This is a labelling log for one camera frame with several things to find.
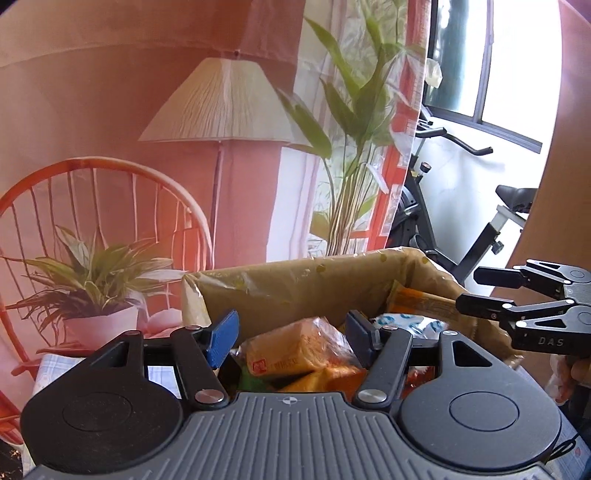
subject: plant pot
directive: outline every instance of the plant pot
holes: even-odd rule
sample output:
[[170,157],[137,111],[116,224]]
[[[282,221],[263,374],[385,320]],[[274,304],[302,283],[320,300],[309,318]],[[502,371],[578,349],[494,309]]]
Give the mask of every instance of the plant pot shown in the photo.
[[126,330],[135,330],[137,324],[137,307],[129,307],[110,315],[64,320],[68,333],[92,350],[98,350]]

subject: red logo on package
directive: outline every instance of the red logo on package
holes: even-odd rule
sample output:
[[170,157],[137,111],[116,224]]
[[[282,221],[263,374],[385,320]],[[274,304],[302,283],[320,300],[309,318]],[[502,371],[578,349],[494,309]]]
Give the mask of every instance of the red logo on package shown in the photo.
[[251,365],[252,373],[254,375],[261,375],[267,373],[267,361],[263,358],[253,362]]

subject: orange wooden chair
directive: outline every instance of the orange wooden chair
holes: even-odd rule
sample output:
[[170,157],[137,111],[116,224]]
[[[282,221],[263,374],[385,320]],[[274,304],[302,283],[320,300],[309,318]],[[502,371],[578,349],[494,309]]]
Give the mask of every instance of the orange wooden chair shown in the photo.
[[[34,378],[39,353],[77,348],[60,323],[42,329],[43,317],[23,320],[26,311],[5,308],[37,291],[25,277],[28,267],[22,260],[59,255],[56,225],[85,241],[96,235],[103,245],[153,238],[165,249],[162,256],[173,259],[173,268],[213,268],[203,211],[184,187],[163,173],[104,157],[70,158],[37,170],[0,199],[0,340],[20,362],[13,375],[28,370]],[[150,299],[151,313],[171,302],[179,306],[172,289],[160,302]],[[0,436],[14,441],[17,434],[18,409],[0,392]]]

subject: lampshade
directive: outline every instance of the lampshade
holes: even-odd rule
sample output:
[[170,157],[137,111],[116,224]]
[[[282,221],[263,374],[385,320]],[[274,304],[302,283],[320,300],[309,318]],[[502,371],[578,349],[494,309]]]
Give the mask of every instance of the lampshade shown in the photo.
[[140,141],[271,140],[302,143],[260,65],[204,59],[146,127]]

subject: blue and white package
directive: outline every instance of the blue and white package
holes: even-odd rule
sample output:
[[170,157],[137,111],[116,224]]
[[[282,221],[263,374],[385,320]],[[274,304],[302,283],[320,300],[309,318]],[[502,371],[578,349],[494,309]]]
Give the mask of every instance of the blue and white package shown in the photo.
[[427,338],[437,340],[439,333],[447,328],[447,324],[441,320],[430,319],[420,315],[408,313],[383,313],[374,319],[374,326],[381,328],[384,325],[393,325],[409,331],[415,338]]

